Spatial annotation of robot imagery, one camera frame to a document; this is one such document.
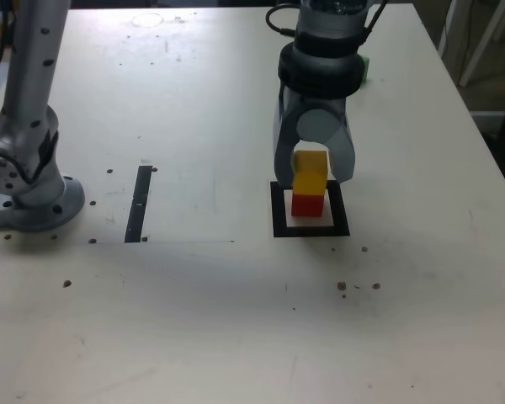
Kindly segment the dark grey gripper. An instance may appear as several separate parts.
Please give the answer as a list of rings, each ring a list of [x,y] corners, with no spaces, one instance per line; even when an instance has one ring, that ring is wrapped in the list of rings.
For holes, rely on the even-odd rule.
[[[303,113],[303,107],[319,109]],[[338,183],[347,182],[354,175],[355,150],[345,98],[328,100],[306,97],[282,82],[274,113],[273,139],[274,174],[281,186],[291,186],[293,183],[292,156],[300,139],[327,148],[331,173]]]

